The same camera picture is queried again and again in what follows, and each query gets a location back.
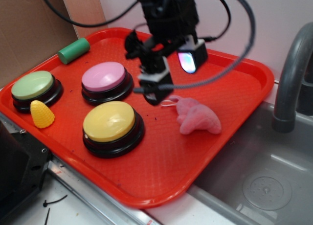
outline stainless steel sink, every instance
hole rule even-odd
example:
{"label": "stainless steel sink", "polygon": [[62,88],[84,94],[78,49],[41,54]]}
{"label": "stainless steel sink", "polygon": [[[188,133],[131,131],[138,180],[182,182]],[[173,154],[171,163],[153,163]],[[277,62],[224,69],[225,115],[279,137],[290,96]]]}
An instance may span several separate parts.
{"label": "stainless steel sink", "polygon": [[262,103],[189,193],[238,224],[313,224],[313,119],[297,114],[294,131],[281,134],[272,112]]}

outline faucet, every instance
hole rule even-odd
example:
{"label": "faucet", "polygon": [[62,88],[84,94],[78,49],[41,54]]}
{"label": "faucet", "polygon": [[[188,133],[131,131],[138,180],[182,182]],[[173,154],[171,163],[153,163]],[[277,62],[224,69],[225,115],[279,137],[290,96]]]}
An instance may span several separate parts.
{"label": "faucet", "polygon": [[296,111],[313,115],[313,22],[300,29],[289,49],[278,85],[272,128],[291,132]]}

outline pink stuffed animal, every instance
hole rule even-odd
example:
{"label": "pink stuffed animal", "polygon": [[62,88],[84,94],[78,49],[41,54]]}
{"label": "pink stuffed animal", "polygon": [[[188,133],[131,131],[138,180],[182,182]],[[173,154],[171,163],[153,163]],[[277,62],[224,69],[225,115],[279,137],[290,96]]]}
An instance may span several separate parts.
{"label": "pink stuffed animal", "polygon": [[169,100],[177,103],[177,122],[180,124],[181,134],[188,135],[194,130],[207,130],[216,135],[221,133],[220,120],[206,105],[195,99],[182,98],[178,95],[171,95]]}

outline plastic tray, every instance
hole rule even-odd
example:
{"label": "plastic tray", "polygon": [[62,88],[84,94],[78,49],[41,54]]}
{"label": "plastic tray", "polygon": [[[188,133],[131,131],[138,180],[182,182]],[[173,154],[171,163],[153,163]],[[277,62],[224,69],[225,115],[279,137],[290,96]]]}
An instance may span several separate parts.
{"label": "plastic tray", "polygon": [[[261,63],[244,60],[227,76],[213,84],[174,94],[192,97],[209,106],[219,117],[223,131],[219,135],[194,131],[179,133],[175,107],[151,106],[139,94],[124,101],[142,116],[146,133],[130,153],[112,159],[97,158],[83,145],[82,125],[94,107],[81,95],[81,78],[90,67],[105,61],[124,65],[138,86],[139,60],[126,60],[124,39],[130,30],[112,28],[96,32],[86,39],[88,53],[68,65],[55,55],[30,72],[50,71],[64,87],[61,99],[51,107],[56,120],[48,128],[37,129],[30,114],[22,114],[12,104],[12,81],[0,92],[0,112],[44,143],[61,160],[106,191],[116,200],[136,208],[154,207],[172,200],[192,184],[218,151],[261,103],[271,90],[274,77]],[[139,33],[141,39],[149,35]],[[208,78],[236,57],[208,50],[209,59],[196,74],[185,73],[177,55],[168,58],[174,83],[191,83]]]}

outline yellow corn toy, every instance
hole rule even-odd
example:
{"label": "yellow corn toy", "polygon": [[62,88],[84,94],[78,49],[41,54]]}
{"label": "yellow corn toy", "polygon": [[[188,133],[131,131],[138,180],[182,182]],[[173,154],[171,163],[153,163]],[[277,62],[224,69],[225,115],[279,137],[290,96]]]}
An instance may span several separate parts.
{"label": "yellow corn toy", "polygon": [[46,128],[54,122],[53,112],[41,101],[34,100],[30,103],[30,113],[38,128]]}

